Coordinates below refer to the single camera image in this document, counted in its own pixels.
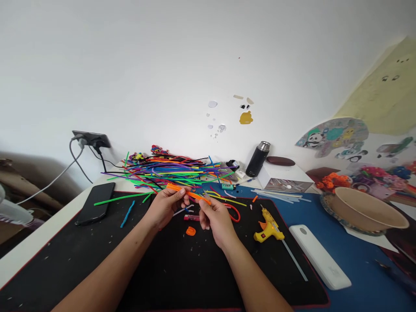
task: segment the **yellow paper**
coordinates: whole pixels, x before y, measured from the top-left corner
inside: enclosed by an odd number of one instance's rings
[[[358,86],[335,118],[363,120],[370,133],[401,135],[416,126],[416,41],[406,37]]]

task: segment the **bowl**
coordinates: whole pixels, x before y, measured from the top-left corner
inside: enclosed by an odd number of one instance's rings
[[[336,188],[331,208],[341,218],[364,231],[409,227],[408,220],[396,209],[353,188]]]

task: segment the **water bottle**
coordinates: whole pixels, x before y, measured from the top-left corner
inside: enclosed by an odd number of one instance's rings
[[[256,150],[251,157],[250,163],[247,166],[246,174],[249,177],[257,177],[260,172],[261,167],[263,167],[263,162],[266,160],[267,154],[270,151],[270,143],[266,141],[261,141],[260,144],[256,147]]]

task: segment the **hand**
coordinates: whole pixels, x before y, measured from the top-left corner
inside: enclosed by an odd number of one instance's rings
[[[178,207],[189,206],[189,197],[186,192],[190,191],[189,186],[181,186],[179,192],[169,188],[160,191],[143,218],[159,229],[164,228]]]
[[[233,223],[227,207],[215,198],[210,197],[211,206],[205,201],[200,200],[199,222],[203,230],[212,228],[214,239],[218,247],[222,250],[235,240],[239,241],[235,233]]]

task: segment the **panda drawing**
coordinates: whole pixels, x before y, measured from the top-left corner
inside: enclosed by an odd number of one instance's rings
[[[303,147],[317,147],[319,143],[322,141],[323,136],[324,135],[320,133],[312,133],[309,136],[308,140],[305,142],[305,145],[303,145]]]

